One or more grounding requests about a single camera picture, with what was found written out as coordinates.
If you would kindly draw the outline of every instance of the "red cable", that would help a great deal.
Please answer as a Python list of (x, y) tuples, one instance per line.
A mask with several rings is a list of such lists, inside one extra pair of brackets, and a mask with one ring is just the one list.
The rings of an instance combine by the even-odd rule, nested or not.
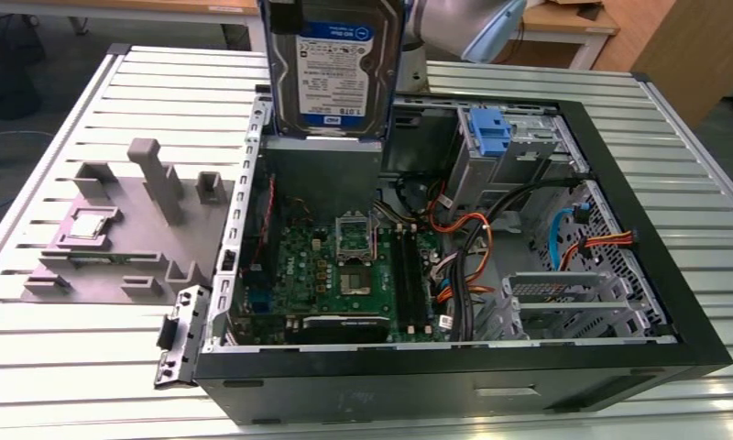
[(260, 235), (258, 236), (258, 248), (256, 254), (254, 255), (254, 260), (251, 261), (251, 267), (256, 264), (258, 256), (260, 255), (260, 250), (264, 247), (264, 236), (267, 234), (267, 229), (270, 226), (270, 217), (272, 216), (272, 207), (274, 207), (274, 177), (270, 179), (270, 207), (267, 208), (267, 213), (264, 214), (264, 224), (260, 226)]

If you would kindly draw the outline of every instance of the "metal bracket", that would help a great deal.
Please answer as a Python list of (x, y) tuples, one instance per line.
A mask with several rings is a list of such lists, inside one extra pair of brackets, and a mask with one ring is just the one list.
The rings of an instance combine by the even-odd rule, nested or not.
[(167, 314), (158, 337), (158, 346), (164, 350), (155, 375), (155, 389), (191, 388), (199, 348), (203, 341), (207, 310), (212, 291), (194, 286), (180, 291), (174, 312)]

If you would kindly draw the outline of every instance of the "slotted metal table surface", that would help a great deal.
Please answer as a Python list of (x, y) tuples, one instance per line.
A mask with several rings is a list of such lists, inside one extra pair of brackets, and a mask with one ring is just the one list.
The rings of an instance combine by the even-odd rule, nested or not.
[[(167, 307), (19, 302), (83, 161), (139, 176), (128, 143), (158, 138), (182, 177), (235, 175), (266, 65), (251, 52), (144, 47), (104, 59), (0, 225), (0, 437), (733, 438), (733, 366), (599, 413), (236, 426), (202, 389), (152, 388)], [(442, 62), (430, 74), (436, 92), (586, 104), (733, 357), (733, 184), (654, 86), (623, 73)]]

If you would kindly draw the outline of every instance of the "expansion slot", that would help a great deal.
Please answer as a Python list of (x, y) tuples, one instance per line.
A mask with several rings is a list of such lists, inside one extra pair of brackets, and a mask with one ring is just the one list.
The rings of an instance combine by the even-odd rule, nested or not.
[(416, 238), (414, 231), (398, 229), (391, 242), (398, 320), (400, 329), (408, 333), (415, 333), (428, 323)]

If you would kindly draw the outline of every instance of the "connector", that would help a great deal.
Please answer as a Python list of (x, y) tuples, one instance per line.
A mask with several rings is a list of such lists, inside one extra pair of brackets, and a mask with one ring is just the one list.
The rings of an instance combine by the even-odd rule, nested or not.
[(470, 128), (476, 135), (480, 154), (500, 158), (511, 145), (511, 124), (496, 108), (474, 108), (470, 111)]
[(639, 245), (639, 231), (637, 228), (631, 229), (631, 244), (630, 245), (618, 245), (621, 249), (635, 249)]
[(582, 181), (594, 181), (595, 175), (591, 172), (575, 172), (571, 179), (572, 182), (579, 182), (576, 185), (580, 185)]
[(584, 259), (592, 259), (592, 250), (587, 247), (587, 236), (583, 236), (579, 240), (579, 254)]
[(580, 225), (587, 225), (591, 216), (592, 206), (588, 203), (574, 203), (574, 222)]

